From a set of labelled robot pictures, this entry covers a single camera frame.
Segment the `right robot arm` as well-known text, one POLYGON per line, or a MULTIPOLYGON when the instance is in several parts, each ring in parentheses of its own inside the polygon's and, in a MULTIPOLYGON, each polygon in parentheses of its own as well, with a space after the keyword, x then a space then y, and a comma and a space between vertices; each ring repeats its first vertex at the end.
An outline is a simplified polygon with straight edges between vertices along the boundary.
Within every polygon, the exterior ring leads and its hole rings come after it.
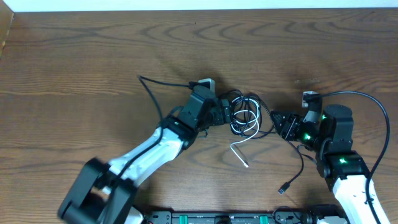
POLYGON ((294 113, 271 111, 280 137, 301 142, 315 152, 318 173, 339 201, 349 223, 389 223, 365 161, 352 150, 351 109, 328 105, 316 116, 321 120, 311 122, 294 113))

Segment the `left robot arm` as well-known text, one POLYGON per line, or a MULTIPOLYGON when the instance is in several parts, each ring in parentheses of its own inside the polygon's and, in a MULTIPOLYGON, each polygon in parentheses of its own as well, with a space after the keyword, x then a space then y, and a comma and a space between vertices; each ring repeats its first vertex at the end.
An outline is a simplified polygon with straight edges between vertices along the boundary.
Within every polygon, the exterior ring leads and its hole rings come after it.
POLYGON ((57 215, 66 223, 142 223, 134 208, 139 186, 174 160, 211 126, 231 121, 230 103, 213 89, 195 86, 177 116, 169 114, 153 135, 125 155, 107 163, 97 158, 82 168, 57 215))

